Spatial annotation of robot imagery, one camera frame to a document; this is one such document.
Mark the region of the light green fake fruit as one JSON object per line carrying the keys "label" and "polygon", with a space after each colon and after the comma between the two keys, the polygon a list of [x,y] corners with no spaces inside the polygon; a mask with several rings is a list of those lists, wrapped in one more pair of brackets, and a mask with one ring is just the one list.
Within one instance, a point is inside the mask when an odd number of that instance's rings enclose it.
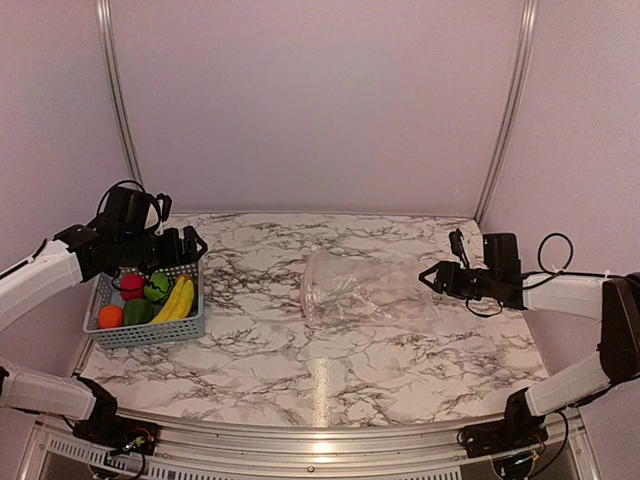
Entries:
{"label": "light green fake fruit", "polygon": [[173,289],[173,279],[164,271],[151,274],[143,288],[144,297],[155,304],[165,302]]}

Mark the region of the yellow fake banana bunch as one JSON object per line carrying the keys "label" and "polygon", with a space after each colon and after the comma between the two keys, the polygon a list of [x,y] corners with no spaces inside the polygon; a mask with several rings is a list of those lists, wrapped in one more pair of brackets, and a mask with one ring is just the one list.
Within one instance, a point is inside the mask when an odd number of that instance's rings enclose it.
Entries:
{"label": "yellow fake banana bunch", "polygon": [[195,283],[190,275],[180,275],[172,289],[167,302],[159,313],[151,320],[159,324],[174,320],[182,320],[191,311],[195,298]]}

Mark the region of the pink red fake fruit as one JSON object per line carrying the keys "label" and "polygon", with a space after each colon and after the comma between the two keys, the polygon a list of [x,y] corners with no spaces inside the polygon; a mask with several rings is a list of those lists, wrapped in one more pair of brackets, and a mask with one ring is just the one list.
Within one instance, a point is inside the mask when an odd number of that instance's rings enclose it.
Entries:
{"label": "pink red fake fruit", "polygon": [[127,302],[144,297],[145,278],[139,274],[126,274],[119,286],[121,298]]}

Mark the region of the dark green fake vegetable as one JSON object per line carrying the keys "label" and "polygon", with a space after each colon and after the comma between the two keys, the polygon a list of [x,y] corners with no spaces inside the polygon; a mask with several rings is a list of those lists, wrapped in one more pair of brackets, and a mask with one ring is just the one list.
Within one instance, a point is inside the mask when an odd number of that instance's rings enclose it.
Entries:
{"label": "dark green fake vegetable", "polygon": [[154,306],[146,298],[132,299],[124,304],[123,325],[136,326],[149,323],[154,318]]}

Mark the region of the clear zip top bag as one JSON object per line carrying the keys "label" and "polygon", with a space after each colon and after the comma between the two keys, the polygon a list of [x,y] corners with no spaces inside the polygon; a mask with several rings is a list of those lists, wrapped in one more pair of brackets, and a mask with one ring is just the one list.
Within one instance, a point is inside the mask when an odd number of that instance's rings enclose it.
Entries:
{"label": "clear zip top bag", "polygon": [[421,266],[391,257],[356,258],[312,251],[300,284],[305,325],[317,329],[399,327],[425,332],[439,321]]}

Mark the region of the fake orange fruit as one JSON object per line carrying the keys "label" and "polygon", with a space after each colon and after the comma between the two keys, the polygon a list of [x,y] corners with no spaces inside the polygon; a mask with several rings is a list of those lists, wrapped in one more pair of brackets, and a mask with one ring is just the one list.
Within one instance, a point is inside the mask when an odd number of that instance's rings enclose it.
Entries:
{"label": "fake orange fruit", "polygon": [[124,324],[124,311],[117,305],[105,306],[98,316],[99,327],[103,330],[120,328]]}

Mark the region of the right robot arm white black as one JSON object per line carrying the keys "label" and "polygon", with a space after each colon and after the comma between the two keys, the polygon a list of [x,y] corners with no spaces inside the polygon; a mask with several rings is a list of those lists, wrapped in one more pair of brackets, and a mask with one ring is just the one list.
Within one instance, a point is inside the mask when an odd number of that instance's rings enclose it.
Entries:
{"label": "right robot arm white black", "polygon": [[495,438],[515,448],[534,431],[534,421],[568,406],[592,401],[639,377],[639,276],[576,272],[568,263],[523,271],[513,233],[484,235],[481,267],[471,265],[463,235],[449,235],[454,255],[423,270],[419,281],[433,292],[470,305],[490,299],[500,309],[548,314],[592,323],[599,330],[588,356],[549,378],[512,394]]}

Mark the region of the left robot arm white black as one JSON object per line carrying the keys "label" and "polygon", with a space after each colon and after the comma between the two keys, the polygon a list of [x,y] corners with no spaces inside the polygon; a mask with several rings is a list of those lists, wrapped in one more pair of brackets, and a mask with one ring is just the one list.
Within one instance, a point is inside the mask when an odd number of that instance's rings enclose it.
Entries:
{"label": "left robot arm white black", "polygon": [[[192,227],[165,228],[172,199],[152,195],[133,180],[110,187],[96,216],[42,242],[27,258],[1,274],[1,327],[56,294],[87,283],[101,274],[115,276],[124,268],[141,273],[197,263],[208,245]],[[4,407],[86,420],[89,431],[106,445],[125,438],[126,423],[78,379],[46,374],[1,362],[1,404]]]}

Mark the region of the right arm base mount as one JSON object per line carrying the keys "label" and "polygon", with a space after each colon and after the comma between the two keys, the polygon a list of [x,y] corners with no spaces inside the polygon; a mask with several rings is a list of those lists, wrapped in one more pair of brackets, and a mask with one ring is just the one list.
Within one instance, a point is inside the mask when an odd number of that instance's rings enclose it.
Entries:
{"label": "right arm base mount", "polygon": [[542,444],[549,438],[545,416],[534,416],[527,404],[525,389],[511,394],[500,420],[467,425],[456,441],[468,458],[494,455]]}

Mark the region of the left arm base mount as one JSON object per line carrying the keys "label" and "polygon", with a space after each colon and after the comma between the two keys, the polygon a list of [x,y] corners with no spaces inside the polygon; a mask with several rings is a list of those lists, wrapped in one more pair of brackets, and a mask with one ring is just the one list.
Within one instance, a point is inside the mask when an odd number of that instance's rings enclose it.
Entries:
{"label": "left arm base mount", "polygon": [[119,453],[125,453],[126,445],[142,438],[144,442],[131,447],[131,450],[144,455],[154,453],[159,432],[156,423],[120,416],[116,398],[101,385],[83,377],[76,377],[76,380],[89,388],[96,401],[87,420],[74,422],[72,433],[75,437],[110,447]]}

